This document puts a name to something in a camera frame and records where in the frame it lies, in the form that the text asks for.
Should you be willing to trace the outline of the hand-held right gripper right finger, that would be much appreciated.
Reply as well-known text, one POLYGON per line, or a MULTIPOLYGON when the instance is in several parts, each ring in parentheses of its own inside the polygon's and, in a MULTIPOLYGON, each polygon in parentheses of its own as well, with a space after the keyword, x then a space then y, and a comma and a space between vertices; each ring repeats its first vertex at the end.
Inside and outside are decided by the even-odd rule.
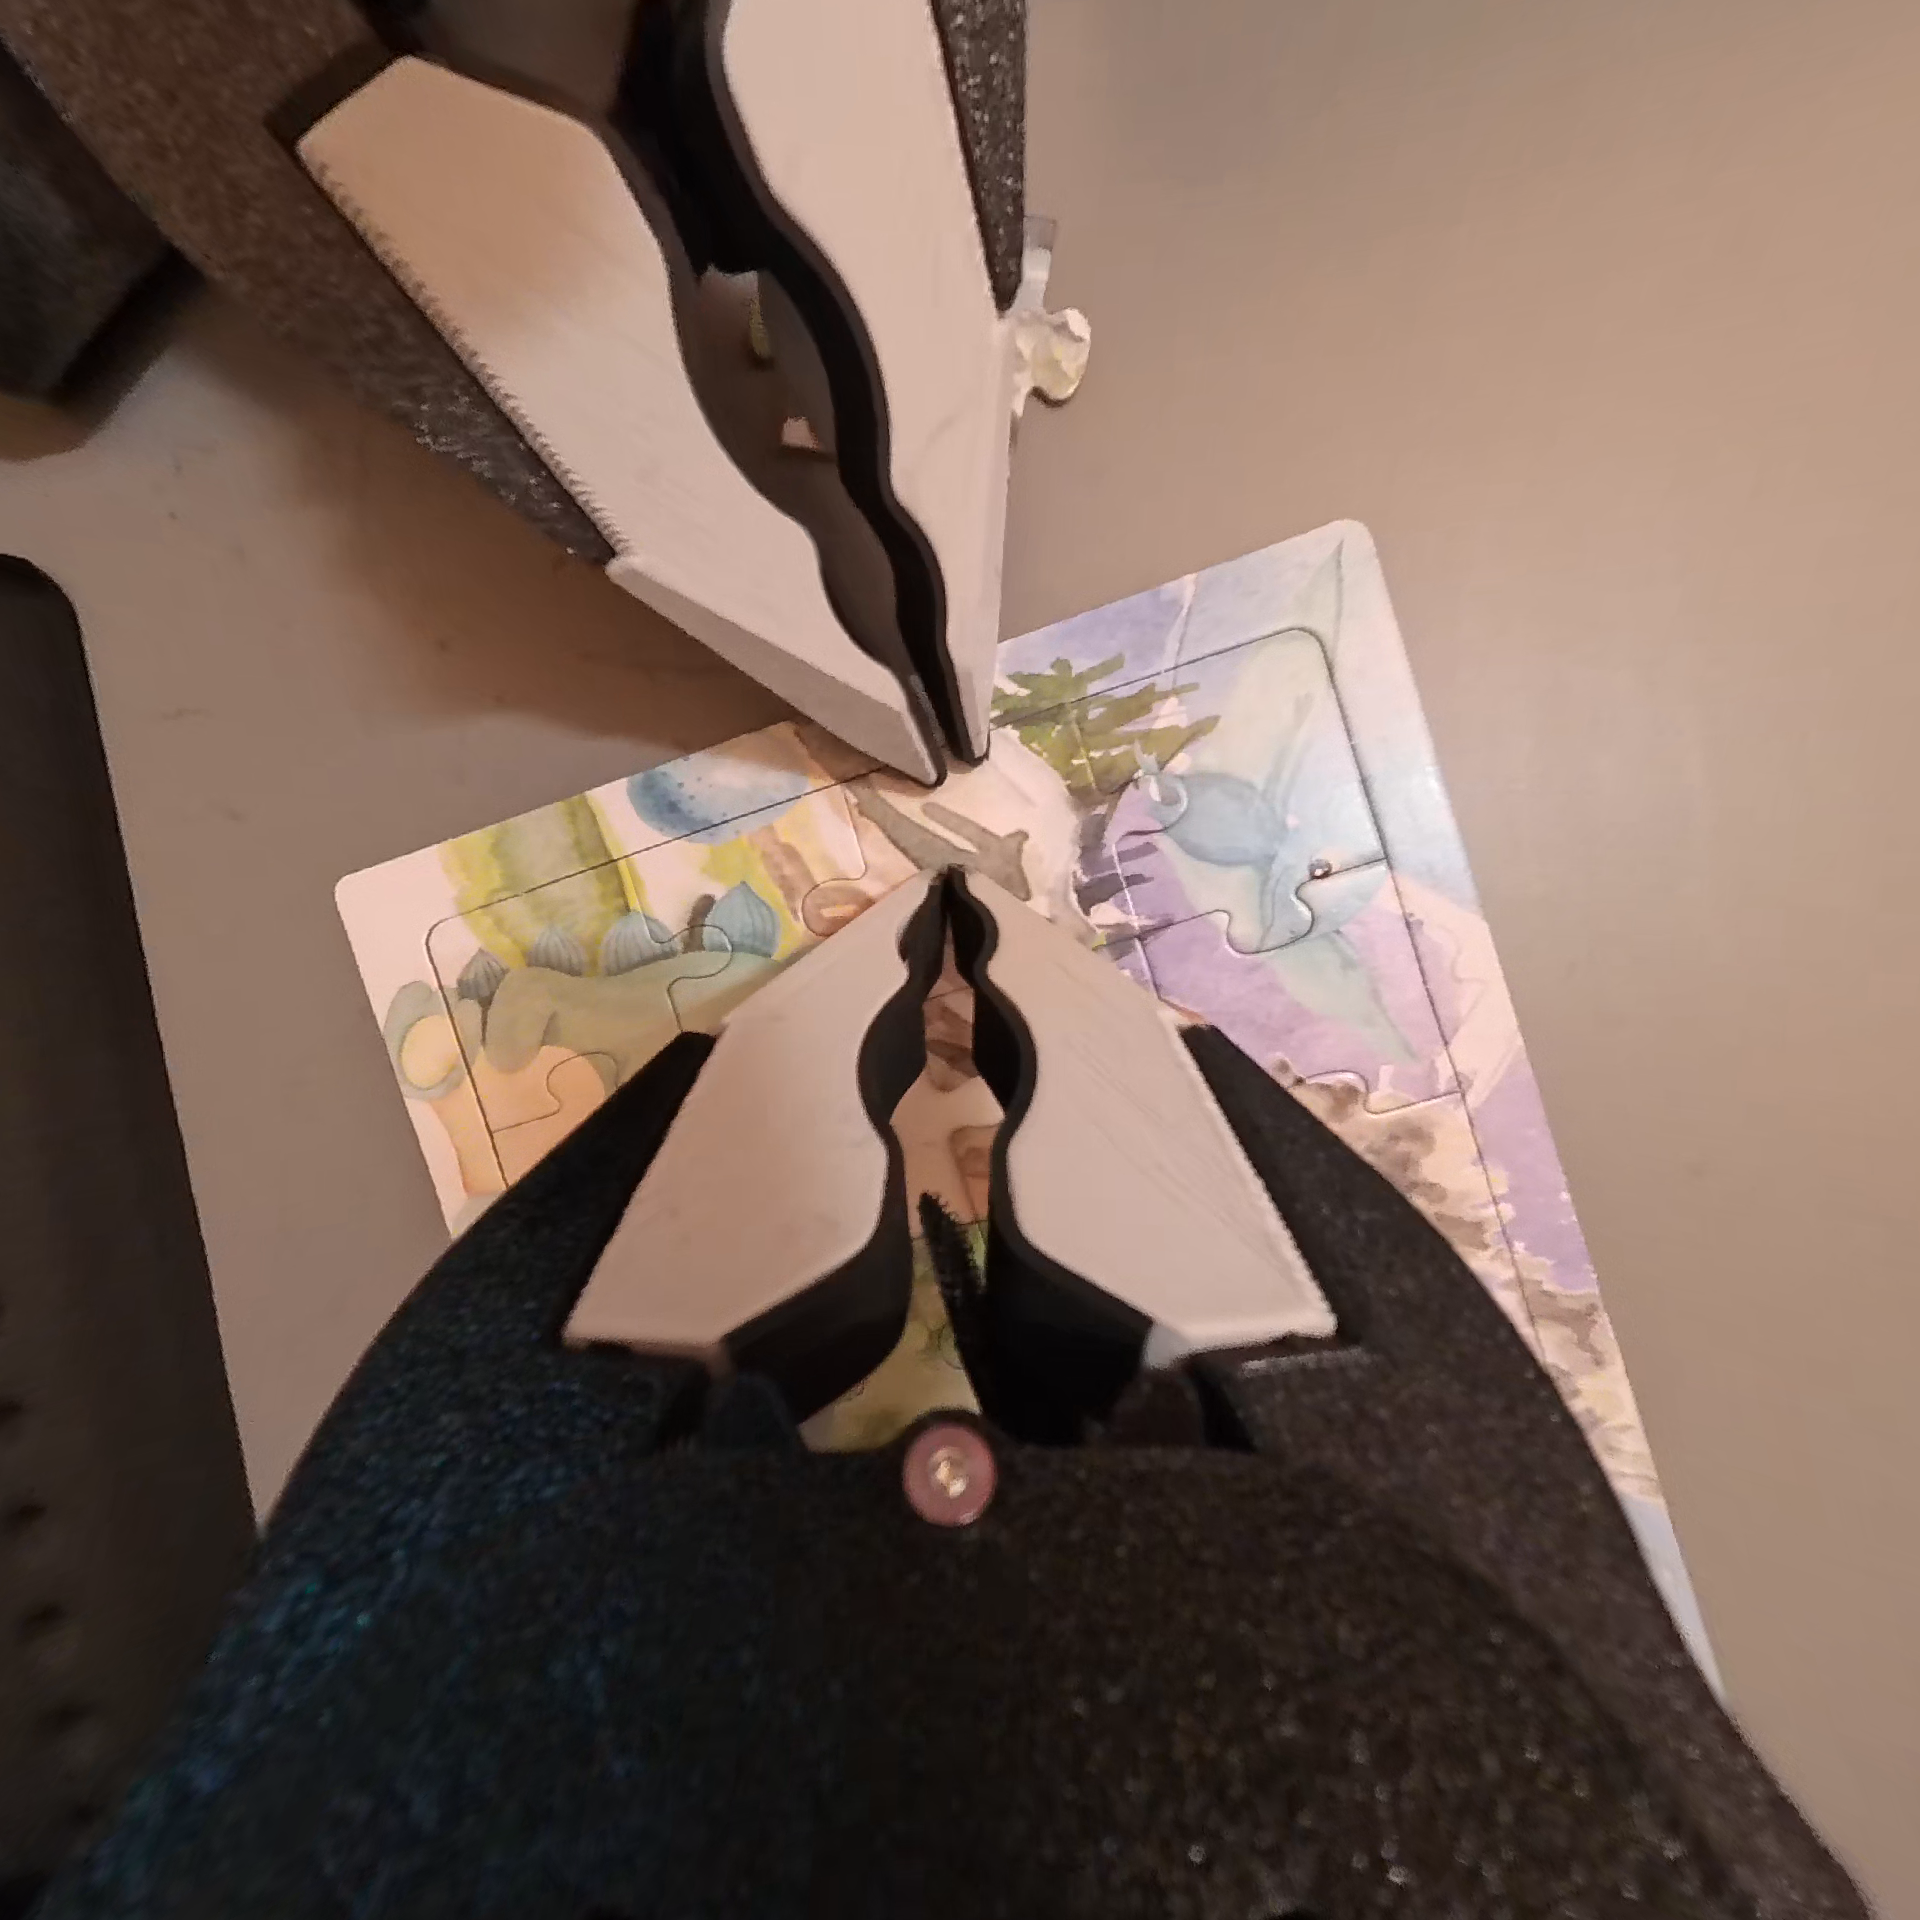
POLYGON ((989 1418, 1084 1436, 1149 1374, 1331 1343, 1334 1309, 1176 1015, 1068 930, 955 876, 972 1064, 1002 1118, 963 1353, 989 1418))

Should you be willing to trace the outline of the blue tree puzzle piece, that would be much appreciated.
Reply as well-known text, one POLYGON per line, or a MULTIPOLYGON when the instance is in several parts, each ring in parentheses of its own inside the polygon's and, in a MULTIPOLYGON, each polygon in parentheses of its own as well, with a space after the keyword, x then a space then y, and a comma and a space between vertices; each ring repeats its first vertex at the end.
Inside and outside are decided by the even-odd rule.
POLYGON ((1387 890, 1325 640, 1292 626, 1072 709, 1087 881, 1137 941, 1208 923, 1243 956, 1343 934, 1387 890))

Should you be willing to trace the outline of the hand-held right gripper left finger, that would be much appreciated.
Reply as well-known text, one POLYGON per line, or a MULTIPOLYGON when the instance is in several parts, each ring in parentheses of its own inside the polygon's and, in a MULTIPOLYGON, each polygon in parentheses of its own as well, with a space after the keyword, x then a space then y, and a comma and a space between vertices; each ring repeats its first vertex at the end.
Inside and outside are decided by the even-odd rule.
POLYGON ((913 1292, 896 1115, 946 956, 913 876, 723 1023, 565 1328, 768 1380, 864 1380, 913 1292))

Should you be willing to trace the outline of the dinosaur puzzle tray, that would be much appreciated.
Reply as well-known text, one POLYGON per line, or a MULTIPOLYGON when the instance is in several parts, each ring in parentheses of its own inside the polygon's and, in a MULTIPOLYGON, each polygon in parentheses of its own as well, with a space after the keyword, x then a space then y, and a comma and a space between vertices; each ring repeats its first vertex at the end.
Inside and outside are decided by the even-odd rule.
MULTIPOLYGON (((1261 1066, 1426 1212, 1476 1269, 1584 1431, 1650 1578, 1709 1682, 1718 1685, 1372 534, 1351 520, 1329 525, 1006 640, 993 733, 1017 733, 1064 776, 1084 821, 1077 896, 1101 932, 1094 948, 1161 996, 1135 930, 1088 882, 1094 800, 1074 709, 1292 626, 1327 646, 1382 832, 1382 896, 1390 894, 1404 916, 1461 1091, 1379 1108, 1356 1080, 1311 1080, 1261 1066)), ((440 1051, 438 1066, 422 1075, 405 1062, 406 1044, 418 1044, 446 1015, 427 955, 433 928, 577 876, 604 878, 623 901, 682 926, 707 851, 743 834, 756 814, 779 816, 829 796, 844 798, 853 814, 844 786, 873 772, 878 768, 818 726, 785 721, 341 881, 336 903, 349 945, 373 1012, 382 1019, 396 1089, 451 1237, 508 1189, 486 1197, 465 1182, 442 1112, 473 1121, 477 1106, 458 1089, 449 1052, 440 1051)), ((1203 1020, 1164 1004, 1185 1020, 1203 1020)))

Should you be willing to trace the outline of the pale grey branch puzzle piece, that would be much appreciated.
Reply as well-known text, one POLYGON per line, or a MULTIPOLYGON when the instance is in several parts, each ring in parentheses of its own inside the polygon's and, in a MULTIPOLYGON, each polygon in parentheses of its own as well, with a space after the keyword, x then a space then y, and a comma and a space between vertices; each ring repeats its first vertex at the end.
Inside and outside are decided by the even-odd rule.
POLYGON ((876 770, 844 785, 868 858, 868 894, 913 871, 963 867, 1063 926, 1084 948, 1101 930, 1078 898, 1084 814, 1068 783, 1020 735, 993 735, 989 757, 920 786, 876 770))

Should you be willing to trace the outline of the pale yellow teal puzzle piece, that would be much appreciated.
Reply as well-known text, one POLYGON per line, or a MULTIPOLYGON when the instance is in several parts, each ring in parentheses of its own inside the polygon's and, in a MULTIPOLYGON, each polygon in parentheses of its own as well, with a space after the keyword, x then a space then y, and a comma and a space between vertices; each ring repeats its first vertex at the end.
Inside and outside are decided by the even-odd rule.
POLYGON ((671 987, 676 1025, 714 1034, 774 974, 873 901, 868 854, 838 794, 756 814, 702 854, 682 930, 696 967, 671 987))

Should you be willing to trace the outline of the grey desk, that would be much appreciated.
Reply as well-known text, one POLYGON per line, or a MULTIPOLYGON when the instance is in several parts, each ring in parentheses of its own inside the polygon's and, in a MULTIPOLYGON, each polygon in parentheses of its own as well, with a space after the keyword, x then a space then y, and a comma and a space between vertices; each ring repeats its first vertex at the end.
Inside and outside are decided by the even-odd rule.
MULTIPOLYGON (((1917 4, 1035 4, 1020 636, 1377 542, 1693 1589, 1917 1916, 1917 4)), ((5 404, 255 1500, 446 1235, 336 882, 782 714, 205 287, 5 404)))

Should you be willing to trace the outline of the teal plant puzzle piece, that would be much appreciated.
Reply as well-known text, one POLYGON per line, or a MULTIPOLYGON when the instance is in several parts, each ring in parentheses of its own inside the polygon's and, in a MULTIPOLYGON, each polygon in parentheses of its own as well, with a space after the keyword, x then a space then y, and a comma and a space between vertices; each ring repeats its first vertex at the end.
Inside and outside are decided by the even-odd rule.
POLYGON ((714 1033, 765 959, 709 925, 671 925, 603 876, 575 876, 478 916, 434 925, 427 955, 445 1016, 403 1048, 438 1066, 477 1117, 442 1112, 474 1195, 518 1182, 613 1093, 687 1033, 714 1033))

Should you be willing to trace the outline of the purple beige puzzle piece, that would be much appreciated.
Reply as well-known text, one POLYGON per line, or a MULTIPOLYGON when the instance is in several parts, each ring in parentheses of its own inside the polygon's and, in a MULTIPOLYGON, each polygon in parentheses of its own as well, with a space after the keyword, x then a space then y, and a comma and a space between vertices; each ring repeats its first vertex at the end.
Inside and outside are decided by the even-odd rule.
POLYGON ((1390 892, 1356 920, 1269 953, 1238 953, 1225 920, 1149 930, 1155 990, 1219 1027, 1267 1068, 1344 1079, 1377 1108, 1461 1093, 1407 919, 1390 892))

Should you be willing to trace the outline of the brown grey puzzle piece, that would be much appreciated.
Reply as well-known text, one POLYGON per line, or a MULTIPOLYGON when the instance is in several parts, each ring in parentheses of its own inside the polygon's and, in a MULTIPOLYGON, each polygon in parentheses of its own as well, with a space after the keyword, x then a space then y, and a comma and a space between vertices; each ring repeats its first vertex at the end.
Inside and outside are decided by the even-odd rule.
POLYGON ((1023 220, 1020 285, 1011 308, 1017 422, 1030 400, 1067 406, 1078 395, 1093 357, 1088 319, 1074 307, 1047 305, 1057 230, 1057 220, 1044 214, 1029 213, 1023 220))

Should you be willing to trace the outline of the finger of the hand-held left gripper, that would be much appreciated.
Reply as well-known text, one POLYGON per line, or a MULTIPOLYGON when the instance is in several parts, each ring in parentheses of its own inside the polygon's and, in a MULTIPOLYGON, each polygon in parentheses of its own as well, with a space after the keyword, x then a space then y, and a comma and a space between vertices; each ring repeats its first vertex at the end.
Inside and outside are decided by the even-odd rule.
POLYGON ((889 549, 951 757, 993 730, 1012 324, 933 4, 720 4, 709 85, 829 375, 834 455, 889 549))
POLYGON ((834 613, 815 541, 709 421, 668 256, 598 132, 396 58, 299 157, 611 542, 623 592, 855 753, 942 776, 900 679, 834 613))

